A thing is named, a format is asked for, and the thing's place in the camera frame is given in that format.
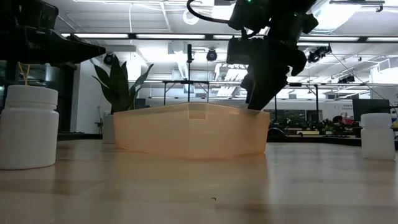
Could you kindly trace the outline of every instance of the orange plastic container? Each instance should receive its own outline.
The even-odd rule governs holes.
[[[181,159],[229,159],[266,150],[269,113],[211,103],[114,114],[118,148]]]

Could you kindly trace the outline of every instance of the white wall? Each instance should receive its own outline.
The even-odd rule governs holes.
[[[109,73],[109,68],[97,59],[93,61]],[[71,132],[98,134],[95,124],[100,121],[104,111],[111,111],[111,104],[102,94],[100,84],[92,77],[96,76],[94,65],[82,62],[74,74]]]

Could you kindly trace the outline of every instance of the plant pot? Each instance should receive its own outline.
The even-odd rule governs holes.
[[[44,87],[8,88],[0,124],[0,169],[31,169],[55,163],[58,92]]]
[[[114,124],[113,115],[104,115],[104,126],[102,128],[102,142],[107,144],[114,144]]]

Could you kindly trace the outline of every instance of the table surface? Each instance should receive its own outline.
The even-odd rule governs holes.
[[[350,146],[181,161],[65,141],[54,166],[0,171],[0,223],[397,223],[397,174]]]

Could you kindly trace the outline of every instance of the white plastic bottle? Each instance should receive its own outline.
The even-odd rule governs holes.
[[[31,169],[54,164],[57,102],[55,90],[23,85],[8,88],[0,120],[0,169]]]
[[[361,116],[362,156],[366,159],[394,160],[396,150],[391,115],[387,113]]]

